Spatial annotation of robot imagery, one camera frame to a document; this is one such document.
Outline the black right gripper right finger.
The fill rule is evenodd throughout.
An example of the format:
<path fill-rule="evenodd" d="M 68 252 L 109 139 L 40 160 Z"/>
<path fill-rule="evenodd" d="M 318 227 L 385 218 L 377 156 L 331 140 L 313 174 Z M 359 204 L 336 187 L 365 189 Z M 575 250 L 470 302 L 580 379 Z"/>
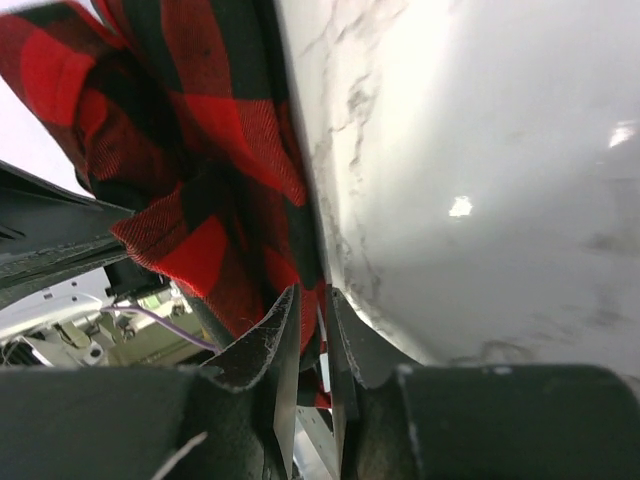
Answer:
<path fill-rule="evenodd" d="M 344 479 L 635 479 L 639 403 L 588 365 L 423 366 L 327 293 Z"/>

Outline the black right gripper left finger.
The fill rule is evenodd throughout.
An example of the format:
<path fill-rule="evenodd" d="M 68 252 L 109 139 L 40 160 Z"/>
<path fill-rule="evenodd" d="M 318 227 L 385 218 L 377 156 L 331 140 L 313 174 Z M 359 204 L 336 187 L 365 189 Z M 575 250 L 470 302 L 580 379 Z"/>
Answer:
<path fill-rule="evenodd" d="M 6 368 L 5 479 L 287 479 L 300 290 L 201 367 Z"/>

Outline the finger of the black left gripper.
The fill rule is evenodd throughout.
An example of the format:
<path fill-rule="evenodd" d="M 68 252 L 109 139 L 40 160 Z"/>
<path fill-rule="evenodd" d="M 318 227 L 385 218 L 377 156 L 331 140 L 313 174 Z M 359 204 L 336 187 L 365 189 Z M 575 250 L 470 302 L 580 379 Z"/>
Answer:
<path fill-rule="evenodd" d="M 126 256 L 111 227 L 132 212 L 1 164 L 1 306 Z"/>

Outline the red black plaid shirt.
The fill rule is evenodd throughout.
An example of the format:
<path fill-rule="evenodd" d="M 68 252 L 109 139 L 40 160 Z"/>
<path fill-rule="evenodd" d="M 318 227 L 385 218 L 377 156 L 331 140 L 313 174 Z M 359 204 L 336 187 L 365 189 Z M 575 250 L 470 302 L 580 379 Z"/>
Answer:
<path fill-rule="evenodd" d="M 1 75 L 225 347 L 300 289 L 302 406 L 328 408 L 325 281 L 270 1 L 57 1 L 1 17 Z"/>

